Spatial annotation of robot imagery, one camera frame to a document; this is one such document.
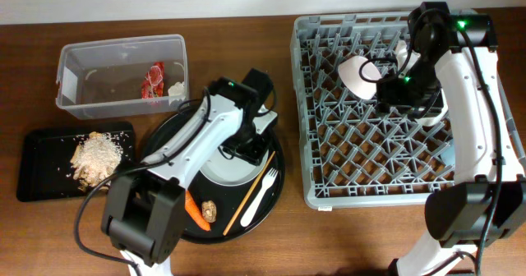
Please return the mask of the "rice and peanut shell scraps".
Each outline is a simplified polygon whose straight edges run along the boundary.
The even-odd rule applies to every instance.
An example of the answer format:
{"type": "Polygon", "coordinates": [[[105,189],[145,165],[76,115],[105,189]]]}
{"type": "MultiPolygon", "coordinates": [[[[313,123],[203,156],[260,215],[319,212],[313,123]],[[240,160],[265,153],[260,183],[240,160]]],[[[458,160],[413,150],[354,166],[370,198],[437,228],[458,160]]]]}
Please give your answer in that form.
{"type": "Polygon", "coordinates": [[[126,138],[124,132],[92,131],[88,136],[82,136],[70,159],[74,171],[66,177],[77,181],[77,189],[84,193],[94,188],[115,173],[119,165],[132,160],[134,149],[119,143],[126,138]]]}

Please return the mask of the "white tissue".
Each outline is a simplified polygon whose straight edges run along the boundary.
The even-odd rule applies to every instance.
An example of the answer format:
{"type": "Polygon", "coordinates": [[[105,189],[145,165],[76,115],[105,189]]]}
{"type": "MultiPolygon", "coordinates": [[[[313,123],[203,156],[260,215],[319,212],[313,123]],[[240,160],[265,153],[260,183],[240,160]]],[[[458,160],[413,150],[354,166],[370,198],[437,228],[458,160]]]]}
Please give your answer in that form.
{"type": "Polygon", "coordinates": [[[176,82],[174,85],[168,88],[168,95],[170,97],[184,98],[186,93],[186,87],[183,82],[176,82]]]}

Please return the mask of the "grey plate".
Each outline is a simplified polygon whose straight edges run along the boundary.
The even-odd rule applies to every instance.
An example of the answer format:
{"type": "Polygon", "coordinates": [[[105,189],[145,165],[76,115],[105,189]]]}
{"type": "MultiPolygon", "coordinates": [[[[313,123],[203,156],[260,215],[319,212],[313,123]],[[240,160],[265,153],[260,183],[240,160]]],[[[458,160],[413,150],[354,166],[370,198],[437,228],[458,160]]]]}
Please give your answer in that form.
{"type": "Polygon", "coordinates": [[[253,165],[238,157],[230,158],[226,154],[222,155],[217,149],[201,167],[200,172],[215,184],[241,186],[259,175],[268,158],[269,150],[257,165],[253,165]]]}

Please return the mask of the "red snack wrapper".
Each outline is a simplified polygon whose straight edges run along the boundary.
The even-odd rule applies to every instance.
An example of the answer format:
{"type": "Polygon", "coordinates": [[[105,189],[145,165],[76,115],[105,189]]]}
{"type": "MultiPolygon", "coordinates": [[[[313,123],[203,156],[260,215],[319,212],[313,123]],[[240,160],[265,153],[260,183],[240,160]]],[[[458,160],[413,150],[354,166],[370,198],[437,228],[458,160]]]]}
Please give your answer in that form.
{"type": "Polygon", "coordinates": [[[141,97],[152,99],[162,97],[164,93],[164,63],[155,62],[146,72],[141,85],[141,97]]]}

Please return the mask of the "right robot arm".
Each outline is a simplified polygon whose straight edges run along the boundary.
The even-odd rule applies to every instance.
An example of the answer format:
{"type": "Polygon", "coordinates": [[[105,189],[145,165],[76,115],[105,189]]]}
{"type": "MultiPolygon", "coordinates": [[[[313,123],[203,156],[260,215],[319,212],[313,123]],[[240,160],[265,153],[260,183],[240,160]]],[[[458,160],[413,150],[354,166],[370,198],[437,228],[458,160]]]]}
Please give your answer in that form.
{"type": "Polygon", "coordinates": [[[425,204],[427,229],[391,275],[445,275],[525,222],[525,160],[510,140],[497,72],[497,41],[486,14],[453,14],[424,2],[408,16],[408,51],[395,74],[376,82],[383,108],[423,117],[440,96],[454,141],[454,183],[425,204]]]}

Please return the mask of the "pink bowl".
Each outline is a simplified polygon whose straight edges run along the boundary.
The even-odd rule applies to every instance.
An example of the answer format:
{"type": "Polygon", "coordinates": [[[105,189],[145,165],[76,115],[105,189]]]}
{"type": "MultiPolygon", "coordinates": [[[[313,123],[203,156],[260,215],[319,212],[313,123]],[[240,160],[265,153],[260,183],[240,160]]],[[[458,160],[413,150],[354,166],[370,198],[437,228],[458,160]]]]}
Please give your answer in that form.
{"type": "Polygon", "coordinates": [[[379,69],[368,63],[362,69],[362,75],[371,82],[363,80],[359,75],[360,67],[367,59],[363,56],[352,56],[338,66],[342,83],[360,99],[369,100],[376,94],[376,82],[381,78],[379,69]]]}

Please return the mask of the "white paper cup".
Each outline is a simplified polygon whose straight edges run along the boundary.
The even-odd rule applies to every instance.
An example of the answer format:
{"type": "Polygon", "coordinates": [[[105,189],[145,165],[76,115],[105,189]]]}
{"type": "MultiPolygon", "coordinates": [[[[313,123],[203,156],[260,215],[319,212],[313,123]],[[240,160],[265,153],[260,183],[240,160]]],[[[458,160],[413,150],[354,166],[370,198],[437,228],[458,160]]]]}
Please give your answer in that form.
{"type": "Polygon", "coordinates": [[[414,121],[421,126],[432,127],[440,122],[448,113],[449,107],[443,92],[440,92],[440,97],[433,104],[431,109],[424,117],[415,118],[414,121]]]}

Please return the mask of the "blue cup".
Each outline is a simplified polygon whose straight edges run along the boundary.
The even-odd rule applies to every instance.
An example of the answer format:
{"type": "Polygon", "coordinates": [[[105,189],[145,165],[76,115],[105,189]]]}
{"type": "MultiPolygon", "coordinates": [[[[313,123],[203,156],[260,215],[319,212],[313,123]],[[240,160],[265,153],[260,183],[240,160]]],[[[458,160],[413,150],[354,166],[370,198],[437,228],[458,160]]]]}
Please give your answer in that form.
{"type": "Polygon", "coordinates": [[[441,159],[441,162],[445,166],[454,166],[455,165],[454,140],[453,139],[448,140],[446,144],[447,146],[440,153],[439,157],[441,159]]]}

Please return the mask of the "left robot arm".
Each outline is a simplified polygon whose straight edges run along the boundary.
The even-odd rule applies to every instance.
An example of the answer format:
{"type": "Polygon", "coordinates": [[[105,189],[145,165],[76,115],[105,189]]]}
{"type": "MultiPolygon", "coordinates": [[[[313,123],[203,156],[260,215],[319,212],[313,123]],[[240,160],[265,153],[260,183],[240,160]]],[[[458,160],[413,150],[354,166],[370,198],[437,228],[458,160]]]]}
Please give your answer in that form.
{"type": "Polygon", "coordinates": [[[166,262],[186,224],[185,192],[213,153],[223,150],[258,165],[277,115],[263,105],[274,90],[270,77],[250,70],[242,82],[221,77],[205,89],[201,105],[138,169],[110,182],[102,232],[125,256],[131,274],[166,262]]]}

